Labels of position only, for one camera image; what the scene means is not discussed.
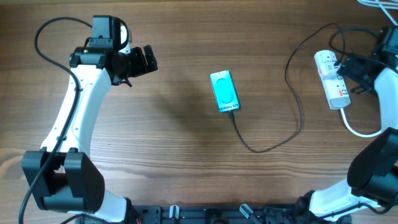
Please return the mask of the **white power strip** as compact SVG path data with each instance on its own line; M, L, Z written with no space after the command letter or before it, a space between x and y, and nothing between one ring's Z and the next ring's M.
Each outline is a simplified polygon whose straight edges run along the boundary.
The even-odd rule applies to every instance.
M334 62L335 65L337 65L336 63L338 62L335 53L330 50L318 51L314 55L314 59L317 66L317 71L320 68L321 63ZM320 77L320 80L331 110L340 110L351 104L349 93L342 76L337 74L335 78L327 80L323 80Z

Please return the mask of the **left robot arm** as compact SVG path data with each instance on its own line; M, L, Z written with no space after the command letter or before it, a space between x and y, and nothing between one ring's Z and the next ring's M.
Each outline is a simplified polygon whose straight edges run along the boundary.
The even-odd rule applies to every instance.
M27 198L41 210L70 213L88 223L141 223L130 199L105 188L90 159L91 138L102 102L112 86L158 69L152 47L130 48L126 23L94 16L92 35L77 47L65 71L70 80L55 123L37 151L27 151L22 170Z

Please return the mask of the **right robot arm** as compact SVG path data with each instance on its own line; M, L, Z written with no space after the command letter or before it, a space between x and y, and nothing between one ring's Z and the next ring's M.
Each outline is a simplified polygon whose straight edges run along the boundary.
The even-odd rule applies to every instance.
M368 208L383 215L397 205L397 26L383 28L368 57L340 50L315 54L318 73L333 109L349 104L343 79L358 86L351 92L371 92L379 100L381 128L374 141L352 161L347 177L323 190L300 197L292 212L293 223L350 223L350 213Z

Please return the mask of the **teal screen Galaxy smartphone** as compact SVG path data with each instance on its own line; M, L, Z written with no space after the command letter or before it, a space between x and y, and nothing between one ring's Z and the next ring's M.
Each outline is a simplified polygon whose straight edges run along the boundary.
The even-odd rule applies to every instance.
M229 70L210 74L210 81L220 113L240 109L240 103Z

